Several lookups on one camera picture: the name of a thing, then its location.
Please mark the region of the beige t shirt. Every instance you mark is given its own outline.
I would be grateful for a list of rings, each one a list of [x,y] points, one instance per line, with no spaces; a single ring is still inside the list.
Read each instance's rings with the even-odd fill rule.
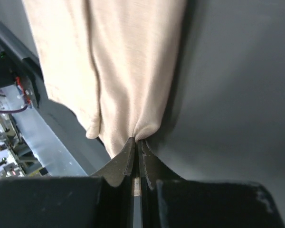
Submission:
[[[185,0],[25,0],[48,98],[110,157],[160,127]]]

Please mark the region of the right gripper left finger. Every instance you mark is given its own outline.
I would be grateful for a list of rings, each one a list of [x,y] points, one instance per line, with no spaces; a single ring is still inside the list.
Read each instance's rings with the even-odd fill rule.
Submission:
[[[0,180],[0,228],[131,228],[135,140],[89,177]]]

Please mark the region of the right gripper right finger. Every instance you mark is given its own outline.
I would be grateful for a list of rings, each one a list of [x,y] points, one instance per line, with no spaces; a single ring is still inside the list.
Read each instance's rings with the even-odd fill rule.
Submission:
[[[256,182],[193,181],[137,144],[144,228],[283,228],[276,204]]]

